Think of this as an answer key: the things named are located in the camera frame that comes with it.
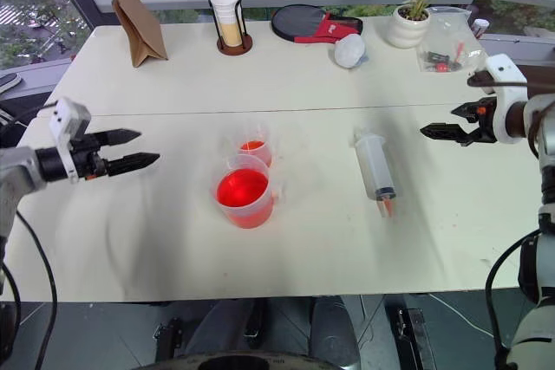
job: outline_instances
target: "plastic syringe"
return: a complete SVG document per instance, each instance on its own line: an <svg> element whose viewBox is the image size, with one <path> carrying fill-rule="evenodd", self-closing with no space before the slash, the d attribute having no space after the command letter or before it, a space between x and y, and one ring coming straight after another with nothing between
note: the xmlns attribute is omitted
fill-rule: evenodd
<svg viewBox="0 0 555 370"><path fill-rule="evenodd" d="M383 153L385 139L368 133L355 143L358 165L368 198L374 199L382 217L393 217L395 187Z"/></svg>

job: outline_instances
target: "plastic bag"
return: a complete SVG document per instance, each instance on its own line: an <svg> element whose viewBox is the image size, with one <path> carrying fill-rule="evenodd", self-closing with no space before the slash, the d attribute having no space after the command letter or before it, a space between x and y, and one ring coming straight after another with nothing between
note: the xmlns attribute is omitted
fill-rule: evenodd
<svg viewBox="0 0 555 370"><path fill-rule="evenodd" d="M421 71L449 73L479 67L486 53L468 27L470 10L435 6L428 13L430 27L416 49Z"/></svg>

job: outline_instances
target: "brown paper bag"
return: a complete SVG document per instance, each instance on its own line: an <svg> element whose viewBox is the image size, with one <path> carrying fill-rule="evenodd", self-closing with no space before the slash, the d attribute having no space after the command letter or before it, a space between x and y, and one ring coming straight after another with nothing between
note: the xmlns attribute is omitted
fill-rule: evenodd
<svg viewBox="0 0 555 370"><path fill-rule="evenodd" d="M148 56L167 60L160 22L140 0L112 0L112 7L127 32L134 67Z"/></svg>

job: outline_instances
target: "person's leg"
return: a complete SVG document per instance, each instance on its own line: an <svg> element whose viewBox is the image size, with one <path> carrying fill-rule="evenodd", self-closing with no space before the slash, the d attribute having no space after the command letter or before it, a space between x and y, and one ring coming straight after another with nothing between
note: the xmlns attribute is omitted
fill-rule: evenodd
<svg viewBox="0 0 555 370"><path fill-rule="evenodd" d="M195 330L185 354L236 349L243 339L253 303L252 299L219 301Z"/></svg>
<svg viewBox="0 0 555 370"><path fill-rule="evenodd" d="M341 296L316 298L312 311L309 356L345 370L360 370L355 330Z"/></svg>

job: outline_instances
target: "table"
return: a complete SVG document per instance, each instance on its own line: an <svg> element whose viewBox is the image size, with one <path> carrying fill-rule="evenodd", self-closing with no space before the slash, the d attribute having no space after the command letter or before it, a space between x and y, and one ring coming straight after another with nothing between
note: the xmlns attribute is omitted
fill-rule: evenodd
<svg viewBox="0 0 555 370"><path fill-rule="evenodd" d="M95 116L91 132L143 132L104 156L162 157L140 172L54 183L19 208L66 302L479 289L499 254L536 227L538 165L524 142L462 148L419 133L431 121L459 121L451 109L256 114L277 139L271 175L283 197L254 230L231 225L207 190L219 140L234 120L253 117L245 113ZM23 143L50 146L47 123L35 119ZM388 140L399 194L393 219L366 197L350 144L357 128ZM25 301L49 300L36 249L17 221L6 263ZM517 271L515 255L496 286L516 285Z"/></svg>
<svg viewBox="0 0 555 370"><path fill-rule="evenodd" d="M422 73L413 49L384 40L388 17L364 18L369 61L345 70L329 44L295 44L248 22L252 50L216 50L212 23L162 25L169 61L133 68L122 28L96 28L51 96L85 104L92 115L221 113L453 104L483 95L468 74Z"/></svg>

